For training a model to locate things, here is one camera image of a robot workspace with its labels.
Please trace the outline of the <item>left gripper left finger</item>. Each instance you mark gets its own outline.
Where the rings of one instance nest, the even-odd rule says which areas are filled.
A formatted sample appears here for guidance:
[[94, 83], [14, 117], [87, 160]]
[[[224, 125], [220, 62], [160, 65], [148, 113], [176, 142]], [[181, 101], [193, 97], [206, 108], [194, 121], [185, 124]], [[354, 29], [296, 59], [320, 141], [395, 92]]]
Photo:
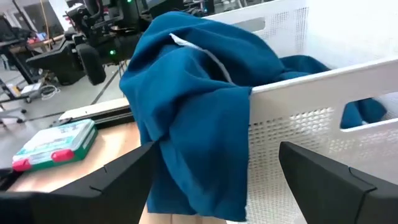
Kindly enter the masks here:
[[156, 163], [150, 142], [53, 192], [1, 192], [0, 224], [138, 224]]

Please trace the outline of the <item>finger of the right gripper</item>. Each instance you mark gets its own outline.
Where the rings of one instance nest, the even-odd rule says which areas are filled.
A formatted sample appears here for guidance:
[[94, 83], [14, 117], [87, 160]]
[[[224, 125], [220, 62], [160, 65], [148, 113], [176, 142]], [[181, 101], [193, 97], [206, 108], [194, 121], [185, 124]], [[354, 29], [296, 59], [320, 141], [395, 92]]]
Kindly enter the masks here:
[[78, 61], [72, 52], [73, 42], [62, 42], [57, 48], [35, 55], [26, 60], [32, 68], [52, 72], [61, 85], [72, 85], [78, 81]]

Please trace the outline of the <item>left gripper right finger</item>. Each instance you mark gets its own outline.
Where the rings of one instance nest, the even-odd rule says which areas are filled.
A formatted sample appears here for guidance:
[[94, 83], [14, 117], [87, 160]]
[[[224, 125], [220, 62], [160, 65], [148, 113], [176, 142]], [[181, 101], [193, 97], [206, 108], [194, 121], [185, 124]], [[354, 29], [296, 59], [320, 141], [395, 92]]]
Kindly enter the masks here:
[[288, 141], [279, 162], [307, 224], [398, 224], [398, 185]]

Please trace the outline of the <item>blue cloth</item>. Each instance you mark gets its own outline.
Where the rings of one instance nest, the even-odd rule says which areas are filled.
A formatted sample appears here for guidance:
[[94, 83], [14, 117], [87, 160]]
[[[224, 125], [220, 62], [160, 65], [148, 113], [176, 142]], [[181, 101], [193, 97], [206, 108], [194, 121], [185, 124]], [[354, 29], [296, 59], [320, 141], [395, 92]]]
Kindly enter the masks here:
[[119, 82], [141, 143], [160, 147], [148, 211], [246, 222], [252, 89], [327, 70], [235, 26], [157, 16]]

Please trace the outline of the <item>grey chair base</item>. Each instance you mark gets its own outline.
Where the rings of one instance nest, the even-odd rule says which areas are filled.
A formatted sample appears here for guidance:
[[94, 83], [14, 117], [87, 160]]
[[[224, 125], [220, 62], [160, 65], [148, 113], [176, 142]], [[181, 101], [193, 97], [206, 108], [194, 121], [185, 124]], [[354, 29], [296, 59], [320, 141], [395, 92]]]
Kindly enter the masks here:
[[0, 104], [0, 126], [5, 126], [3, 119], [15, 119], [16, 123], [23, 123], [24, 120], [20, 116], [15, 115], [16, 112], [25, 114], [27, 113], [27, 110], [22, 107], [7, 110], [2, 104]]

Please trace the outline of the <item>green first aid kit box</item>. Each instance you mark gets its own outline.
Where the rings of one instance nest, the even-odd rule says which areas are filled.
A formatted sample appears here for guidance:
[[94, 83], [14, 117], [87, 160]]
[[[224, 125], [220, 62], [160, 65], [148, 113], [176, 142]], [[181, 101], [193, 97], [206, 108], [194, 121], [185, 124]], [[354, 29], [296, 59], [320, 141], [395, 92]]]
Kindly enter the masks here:
[[91, 119], [43, 129], [12, 157], [12, 168], [26, 172], [83, 160], [97, 135]]

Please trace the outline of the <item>white perforated plastic basket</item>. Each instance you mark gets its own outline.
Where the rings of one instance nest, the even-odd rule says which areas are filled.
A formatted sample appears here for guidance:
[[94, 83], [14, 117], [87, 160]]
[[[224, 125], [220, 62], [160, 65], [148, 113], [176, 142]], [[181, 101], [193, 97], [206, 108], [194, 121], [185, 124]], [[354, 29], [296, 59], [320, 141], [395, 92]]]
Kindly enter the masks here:
[[247, 220], [306, 224], [278, 160], [290, 141], [398, 185], [398, 0], [274, 0], [212, 16], [327, 72], [253, 88]]

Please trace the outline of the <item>black aluminium table frame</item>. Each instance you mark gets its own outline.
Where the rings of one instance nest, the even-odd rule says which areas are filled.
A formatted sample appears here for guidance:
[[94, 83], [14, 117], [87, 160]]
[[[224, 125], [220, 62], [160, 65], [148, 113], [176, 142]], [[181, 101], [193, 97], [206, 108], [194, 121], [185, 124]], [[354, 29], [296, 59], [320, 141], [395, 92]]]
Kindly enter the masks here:
[[132, 111], [129, 106], [122, 106], [119, 108], [100, 109], [99, 111], [89, 112], [87, 109], [78, 109], [82, 114], [64, 115], [66, 118], [59, 118], [49, 125], [50, 128], [57, 127], [63, 124], [81, 121], [84, 119], [91, 119], [94, 121], [96, 129], [106, 129], [121, 124], [135, 122]]

